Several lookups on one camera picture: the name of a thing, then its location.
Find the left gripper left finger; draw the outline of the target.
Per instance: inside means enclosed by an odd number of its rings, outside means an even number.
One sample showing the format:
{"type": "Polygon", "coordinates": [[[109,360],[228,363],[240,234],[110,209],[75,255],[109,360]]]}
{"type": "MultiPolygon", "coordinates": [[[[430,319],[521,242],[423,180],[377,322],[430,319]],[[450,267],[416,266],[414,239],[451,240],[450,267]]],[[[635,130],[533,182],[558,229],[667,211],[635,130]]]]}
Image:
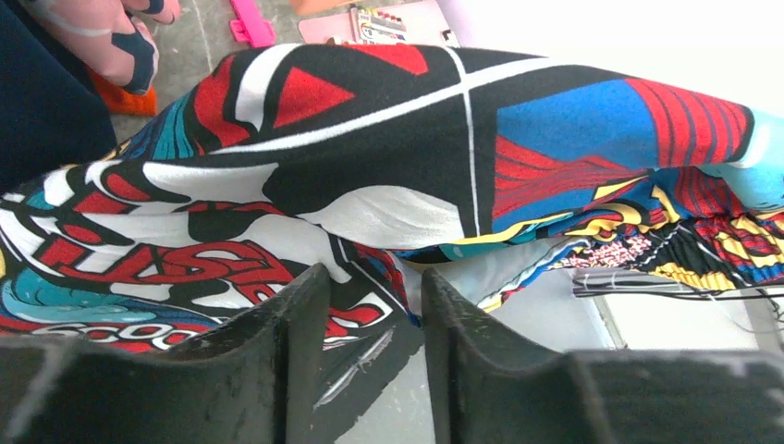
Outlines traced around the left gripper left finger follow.
{"type": "Polygon", "coordinates": [[[304,443],[331,280],[314,265],[276,296],[167,351],[77,338],[1,341],[5,443],[304,443]]]}

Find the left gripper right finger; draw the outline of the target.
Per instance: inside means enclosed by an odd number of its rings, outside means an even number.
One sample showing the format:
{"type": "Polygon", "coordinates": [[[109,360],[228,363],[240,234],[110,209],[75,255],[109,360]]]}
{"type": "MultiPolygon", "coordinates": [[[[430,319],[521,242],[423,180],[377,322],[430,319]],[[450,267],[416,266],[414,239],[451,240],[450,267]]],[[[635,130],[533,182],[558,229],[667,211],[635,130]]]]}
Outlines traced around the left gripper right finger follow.
{"type": "Polygon", "coordinates": [[[779,443],[783,360],[760,351],[569,351],[423,275],[439,443],[779,443]]]}

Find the comic print shorts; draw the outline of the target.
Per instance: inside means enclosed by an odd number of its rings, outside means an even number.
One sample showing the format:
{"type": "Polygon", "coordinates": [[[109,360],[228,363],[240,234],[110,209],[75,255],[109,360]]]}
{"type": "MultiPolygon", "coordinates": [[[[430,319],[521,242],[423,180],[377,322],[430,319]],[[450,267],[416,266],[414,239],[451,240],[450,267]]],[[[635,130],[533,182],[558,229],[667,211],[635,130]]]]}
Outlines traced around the comic print shorts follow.
{"type": "Polygon", "coordinates": [[[339,350],[423,327],[423,275],[485,313],[546,270],[688,295],[783,282],[783,119],[537,55],[281,44],[1,197],[1,341],[157,353],[331,280],[339,350]]]}

